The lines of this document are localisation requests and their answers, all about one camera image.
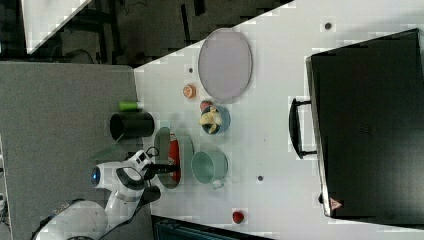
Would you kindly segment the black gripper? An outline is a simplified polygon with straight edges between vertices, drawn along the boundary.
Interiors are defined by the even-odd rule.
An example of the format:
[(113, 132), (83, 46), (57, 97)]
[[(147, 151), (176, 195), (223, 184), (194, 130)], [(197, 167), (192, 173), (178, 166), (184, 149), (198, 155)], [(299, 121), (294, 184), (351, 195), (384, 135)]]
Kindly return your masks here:
[[(143, 167), (142, 171), (144, 172), (144, 180), (148, 181), (154, 178), (154, 176), (158, 173), (159, 167), (154, 164), (150, 163)], [(178, 165), (161, 165), (159, 172), (162, 174), (165, 173), (172, 173), (177, 172), (180, 170), (180, 167)]]

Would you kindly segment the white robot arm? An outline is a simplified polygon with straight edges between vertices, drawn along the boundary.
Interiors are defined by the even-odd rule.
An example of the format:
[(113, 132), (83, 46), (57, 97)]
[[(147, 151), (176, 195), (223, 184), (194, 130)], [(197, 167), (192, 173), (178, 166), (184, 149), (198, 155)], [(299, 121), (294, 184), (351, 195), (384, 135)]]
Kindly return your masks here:
[(93, 168), (92, 184), (102, 195), (74, 199), (40, 222), (31, 240), (101, 240), (131, 223), (142, 207), (161, 197), (148, 182), (157, 175), (177, 171), (175, 165), (149, 160), (102, 163)]

